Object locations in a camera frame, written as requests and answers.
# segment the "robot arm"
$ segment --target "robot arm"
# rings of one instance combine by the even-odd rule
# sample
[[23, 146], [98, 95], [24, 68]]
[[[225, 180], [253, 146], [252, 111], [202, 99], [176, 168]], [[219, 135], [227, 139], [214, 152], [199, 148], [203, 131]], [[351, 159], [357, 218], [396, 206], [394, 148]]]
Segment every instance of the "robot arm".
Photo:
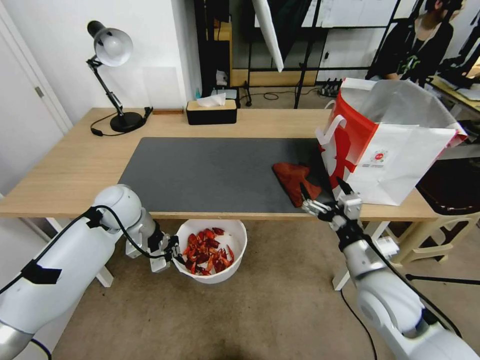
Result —
[[8, 288], [0, 290], [0, 360], [17, 356], [42, 326], [80, 298], [112, 256], [123, 230], [134, 239], [133, 243], [127, 241], [129, 256], [149, 254], [156, 272], [169, 265], [165, 258], [167, 235], [142, 208], [139, 197], [125, 185], [106, 188]]
[[363, 232], [359, 225], [362, 201], [346, 182], [337, 179], [344, 194], [332, 204], [309, 199], [308, 192], [300, 184], [304, 199], [302, 208], [329, 222], [338, 235], [338, 247], [345, 255], [347, 268], [358, 291], [358, 308], [396, 358], [480, 359], [466, 342], [440, 324], [398, 273], [387, 269], [390, 266], [385, 256], [396, 253], [397, 245], [391, 238], [374, 242]]

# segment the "red and white paper bag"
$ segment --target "red and white paper bag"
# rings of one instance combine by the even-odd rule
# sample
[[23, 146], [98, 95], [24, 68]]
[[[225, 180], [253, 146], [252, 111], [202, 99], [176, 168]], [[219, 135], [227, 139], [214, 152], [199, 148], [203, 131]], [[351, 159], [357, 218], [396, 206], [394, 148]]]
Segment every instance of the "red and white paper bag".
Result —
[[337, 177], [364, 203], [400, 205], [442, 150], [466, 133], [439, 100], [410, 81], [347, 78], [316, 137], [333, 194]]

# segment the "chair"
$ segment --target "chair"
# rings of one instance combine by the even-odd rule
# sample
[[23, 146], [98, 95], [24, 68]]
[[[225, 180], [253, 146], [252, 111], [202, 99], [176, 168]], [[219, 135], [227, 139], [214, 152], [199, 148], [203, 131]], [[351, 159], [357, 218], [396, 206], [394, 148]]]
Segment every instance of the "chair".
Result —
[[391, 260], [394, 264], [404, 265], [424, 258], [445, 261], [448, 252], [480, 219], [478, 159], [439, 160], [416, 187], [438, 213], [438, 219], [408, 227], [397, 239], [400, 251]]

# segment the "desk lamp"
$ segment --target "desk lamp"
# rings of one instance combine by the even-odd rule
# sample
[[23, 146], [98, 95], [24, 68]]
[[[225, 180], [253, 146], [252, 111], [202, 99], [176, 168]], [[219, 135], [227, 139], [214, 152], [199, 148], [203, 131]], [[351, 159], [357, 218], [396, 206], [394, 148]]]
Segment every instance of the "desk lamp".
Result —
[[105, 85], [97, 70], [101, 65], [117, 67], [126, 63], [134, 47], [132, 39], [125, 32], [112, 27], [105, 27], [101, 22], [95, 20], [90, 21], [86, 28], [93, 38], [93, 48], [95, 50], [95, 55], [88, 59], [86, 63], [116, 109], [116, 115], [111, 119], [110, 127], [119, 133], [128, 133], [140, 128], [145, 124], [148, 115], [142, 116], [136, 112], [123, 112], [122, 103]]

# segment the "black tissue box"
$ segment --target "black tissue box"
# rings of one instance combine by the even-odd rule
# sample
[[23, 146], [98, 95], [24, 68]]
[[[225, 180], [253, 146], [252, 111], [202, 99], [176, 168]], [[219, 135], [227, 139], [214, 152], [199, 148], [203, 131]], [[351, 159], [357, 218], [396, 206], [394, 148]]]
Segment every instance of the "black tissue box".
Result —
[[235, 100], [228, 99], [222, 106], [202, 107], [196, 101], [189, 101], [186, 117], [190, 125], [235, 124], [237, 104]]

